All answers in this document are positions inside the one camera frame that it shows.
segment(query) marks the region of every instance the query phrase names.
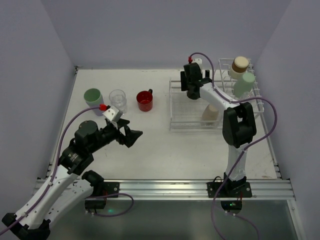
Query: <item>purple cable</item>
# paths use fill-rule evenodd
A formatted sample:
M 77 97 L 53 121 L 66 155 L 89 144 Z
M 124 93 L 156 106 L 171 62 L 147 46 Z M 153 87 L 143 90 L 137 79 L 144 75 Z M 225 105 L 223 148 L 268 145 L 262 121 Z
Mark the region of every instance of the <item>purple cable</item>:
M 93 212 L 91 212 L 91 211 L 89 211 L 89 210 L 88 210 L 88 212 L 91 213 L 91 214 L 93 214 L 93 215 L 95 215 L 95 216 L 103 217 L 103 218 L 118 217 L 118 216 L 121 216 L 121 215 L 123 215 L 123 214 L 126 214 L 126 213 L 129 212 L 129 210 L 134 206 L 134 203 L 135 203 L 134 198 L 133 198 L 131 195 L 127 194 L 127 193 L 113 193 L 113 194 L 106 195 L 106 196 L 87 197 L 86 199 L 106 199 L 106 198 L 111 198 L 111 197 L 115 197 L 115 196 L 119 196 L 119 195 L 122 195 L 122 196 L 126 196 L 126 197 L 131 198 L 131 204 L 130 204 L 130 206 L 129 206 L 126 210 L 124 210 L 124 211 L 122 211 L 122 212 L 120 212 L 120 213 L 111 214 L 111 215 L 104 215 L 104 214 L 99 214 L 99 213 L 93 213 Z
M 276 126 L 277 126 L 277 122 L 278 122 L 278 114 L 277 114 L 277 110 L 276 110 L 276 107 L 272 104 L 272 102 L 270 102 L 268 99 L 265 99 L 263 97 L 260 97 L 260 96 L 255 96 L 255 97 L 250 97 L 250 98 L 247 98 L 247 99 L 243 99 L 243 100 L 238 100 L 238 101 L 230 101 L 229 99 L 227 99 L 225 96 L 223 96 L 218 90 L 217 88 L 215 87 L 215 82 L 214 82 L 214 65 L 211 61 L 211 59 L 205 55 L 204 53 L 202 52 L 194 52 L 190 55 L 190 57 L 192 57 L 193 55 L 195 54 L 198 54 L 198 55 L 202 55 L 204 56 L 210 63 L 211 65 L 211 68 L 212 68 L 212 86 L 213 86 L 213 89 L 214 91 L 221 97 L 223 98 L 224 100 L 226 100 L 227 102 L 229 103 L 232 103 L 232 104 L 239 104 L 239 103 L 243 103 L 243 102 L 247 102 L 247 101 L 250 101 L 250 100 L 262 100 L 262 101 L 265 101 L 267 102 L 268 104 L 270 104 L 270 106 L 272 107 L 272 110 L 273 110 L 273 113 L 274 113 L 274 122 L 273 122 L 273 126 L 271 128 L 271 130 L 266 134 L 264 135 L 263 137 L 259 138 L 258 140 L 256 141 L 253 141 L 251 142 L 250 144 L 248 144 L 246 147 L 243 148 L 243 151 L 240 153 L 239 157 L 237 158 L 237 160 L 235 161 L 234 165 L 232 166 L 232 168 L 230 169 L 230 172 L 228 173 L 228 175 L 226 176 L 226 178 L 223 180 L 222 184 L 220 185 L 220 187 L 217 189 L 217 191 L 215 192 L 215 195 L 213 197 L 213 201 L 212 201 L 212 207 L 211 207 L 211 220 L 212 220 L 212 223 L 213 223 L 213 226 L 216 230 L 216 232 L 219 234 L 219 236 L 223 239 L 223 240 L 227 240 L 223 234 L 220 232 L 220 230 L 217 228 L 216 226 L 216 222 L 215 222 L 215 218 L 214 218 L 214 209 L 215 209 L 215 203 L 216 203 L 216 198 L 218 196 L 218 193 L 220 192 L 220 190 L 223 188 L 223 186 L 226 184 L 227 180 L 229 179 L 232 171 L 235 169 L 236 165 L 239 163 L 240 159 L 242 158 L 242 156 L 245 154 L 245 151 L 248 150 L 248 148 L 250 148 L 251 146 L 253 146 L 254 144 L 266 139 L 267 137 L 269 137 L 272 132 L 275 130 Z M 240 218 L 246 222 L 248 222 L 249 224 L 251 224 L 256 233 L 257 233 L 257 236 L 258 236 L 258 240 L 260 239 L 260 233 L 259 233 L 259 230 L 257 228 L 257 226 L 251 222 L 250 220 L 246 219 L 245 217 L 243 216 L 240 216 L 240 215 L 235 215 L 237 218 Z
M 79 117 L 81 114 L 87 112 L 87 111 L 90 111 L 92 109 L 99 109 L 100 107 L 99 106 L 94 106 L 94 107 L 89 107 L 89 108 L 86 108 L 85 110 L 82 110 L 81 112 L 79 112 L 77 115 L 75 115 L 71 120 L 70 122 L 66 125 L 62 135 L 61 135 L 61 139 L 60 139 L 60 142 L 59 142 L 59 146 L 58 146 L 58 151 L 57 151 L 57 154 L 56 154 L 56 160 L 55 160 L 55 165 L 54 165 L 54 169 L 53 169 L 53 173 L 52 173 L 52 176 L 51 176 L 51 179 L 50 179 L 50 182 L 52 183 L 53 180 L 55 179 L 55 176 L 56 176 L 56 173 L 57 173 L 57 170 L 58 170 L 58 163 L 59 163 L 59 156 L 60 156 L 60 152 L 61 152 L 61 147 L 62 147 L 62 142 L 64 140 L 64 137 L 66 135 L 66 132 L 68 130 L 68 128 L 70 127 L 70 125 L 72 124 L 72 122 L 77 118 Z M 50 189 L 50 185 L 47 185 L 46 188 L 44 189 L 43 193 L 41 194 L 41 196 L 39 197 L 39 199 L 29 208 L 28 211 L 25 212 L 25 216 L 27 216 L 33 209 L 35 209 L 35 207 L 40 203 L 40 201 L 45 197 L 45 195 L 47 194 L 47 192 L 49 191 Z M 10 226 L 8 226 L 6 229 L 4 229 L 3 231 L 0 232 L 0 236 L 5 234 L 7 231 L 9 231 L 10 229 L 12 229 L 17 223 L 19 223 L 22 219 L 24 218 L 24 216 L 21 216 L 19 217 L 14 223 L 12 223 Z

